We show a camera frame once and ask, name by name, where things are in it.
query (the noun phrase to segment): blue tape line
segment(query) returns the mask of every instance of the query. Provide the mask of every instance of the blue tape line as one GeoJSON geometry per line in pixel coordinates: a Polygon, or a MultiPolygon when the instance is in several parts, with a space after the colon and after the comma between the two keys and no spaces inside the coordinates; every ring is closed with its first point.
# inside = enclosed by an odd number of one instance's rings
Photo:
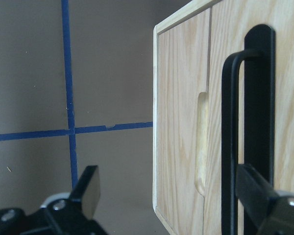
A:
{"type": "Polygon", "coordinates": [[[68,0],[61,0],[62,4],[62,27],[63,27],[63,50],[65,67],[65,85],[67,92],[68,126],[74,129],[74,106],[73,106],[73,80],[71,67],[71,40],[70,40],[70,18],[68,0]]]}
{"type": "Polygon", "coordinates": [[[91,132],[117,131],[117,130],[137,129],[137,128],[146,128],[146,127],[152,127],[152,121],[117,124],[113,127],[107,127],[107,126],[77,127],[75,128],[75,133],[82,134],[82,133],[91,133],[91,132]]]}
{"type": "Polygon", "coordinates": [[[69,17],[69,2],[61,0],[62,6],[62,28],[63,28],[63,51],[64,51],[64,68],[65,68],[65,85],[67,92],[67,109],[68,109],[68,126],[72,130],[69,136],[70,144],[70,162],[71,162],[71,177],[72,187],[77,183],[77,157],[76,157],[76,139],[75,139],[75,120],[73,106],[73,80],[72,80],[72,65],[71,65],[71,40],[70,40],[70,17],[69,17]]]}
{"type": "Polygon", "coordinates": [[[69,136],[69,142],[70,142],[71,179],[72,179],[72,187],[74,188],[78,181],[75,134],[69,136]]]}
{"type": "Polygon", "coordinates": [[[21,132],[21,133],[0,134],[0,141],[11,141],[11,140],[53,137],[53,136],[67,136],[70,134],[71,134],[70,130],[31,131],[31,132],[21,132]]]}

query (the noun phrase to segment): light wood panel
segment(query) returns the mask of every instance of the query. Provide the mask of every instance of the light wood panel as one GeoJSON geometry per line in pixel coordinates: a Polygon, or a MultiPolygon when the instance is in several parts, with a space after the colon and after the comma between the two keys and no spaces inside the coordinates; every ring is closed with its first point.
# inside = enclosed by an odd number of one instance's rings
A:
{"type": "MultiPolygon", "coordinates": [[[[204,234],[221,234],[221,71],[257,24],[276,31],[275,188],[294,192],[294,0],[223,0],[212,7],[204,234]]],[[[242,91],[244,78],[240,76],[242,91]]],[[[240,119],[243,117],[240,103],[240,119]]],[[[243,139],[240,122],[240,140],[243,139]]],[[[243,160],[240,143],[240,161],[243,160]]]]}
{"type": "Polygon", "coordinates": [[[158,40],[153,202],[172,235],[202,234],[204,198],[195,186],[201,178],[198,181],[195,175],[200,157],[196,150],[204,149],[196,148],[197,122],[204,123],[205,118],[198,119],[197,107],[206,109],[205,95],[198,96],[207,92],[209,16],[206,10],[158,40]]]}
{"type": "Polygon", "coordinates": [[[165,20],[161,21],[157,25],[156,32],[161,34],[165,31],[168,31],[179,23],[190,19],[191,17],[208,9],[219,1],[221,0],[192,0],[181,9],[167,17],[165,20]]]}

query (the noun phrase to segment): screw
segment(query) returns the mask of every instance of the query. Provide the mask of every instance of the screw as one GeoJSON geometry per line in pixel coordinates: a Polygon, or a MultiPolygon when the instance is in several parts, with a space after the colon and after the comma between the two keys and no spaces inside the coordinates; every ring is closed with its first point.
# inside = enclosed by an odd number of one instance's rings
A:
{"type": "Polygon", "coordinates": [[[59,211],[63,208],[65,208],[65,201],[64,200],[60,200],[56,204],[53,205],[53,209],[55,211],[59,211]]]}
{"type": "Polygon", "coordinates": [[[7,213],[5,213],[2,217],[1,220],[3,222],[8,221],[9,219],[12,219],[15,216],[15,211],[14,210],[9,210],[7,213]]]}
{"type": "Polygon", "coordinates": [[[288,198],[288,203],[290,206],[294,207],[294,197],[288,198]]]}

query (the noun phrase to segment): wooden cabinet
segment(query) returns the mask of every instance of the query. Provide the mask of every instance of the wooden cabinet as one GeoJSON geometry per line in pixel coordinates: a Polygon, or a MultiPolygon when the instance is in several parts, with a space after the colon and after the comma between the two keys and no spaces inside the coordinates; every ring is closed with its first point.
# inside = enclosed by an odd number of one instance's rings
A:
{"type": "Polygon", "coordinates": [[[294,192],[294,0],[194,0],[154,29],[153,205],[171,235],[221,234],[221,72],[257,24],[276,31],[274,187],[294,192]]]}

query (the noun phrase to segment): gray wall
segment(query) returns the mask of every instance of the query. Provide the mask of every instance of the gray wall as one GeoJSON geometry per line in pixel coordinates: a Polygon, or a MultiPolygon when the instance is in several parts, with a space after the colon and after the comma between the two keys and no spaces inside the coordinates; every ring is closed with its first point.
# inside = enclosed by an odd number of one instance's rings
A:
{"type": "MultiPolygon", "coordinates": [[[[69,0],[76,127],[152,121],[153,27],[187,2],[69,0]]],[[[0,208],[31,213],[71,190],[66,107],[61,1],[0,0],[0,208]],[[61,136],[38,138],[50,130],[61,136]]],[[[152,210],[152,128],[78,134],[76,152],[79,174],[99,165],[95,218],[110,234],[167,234],[152,210]]]]}

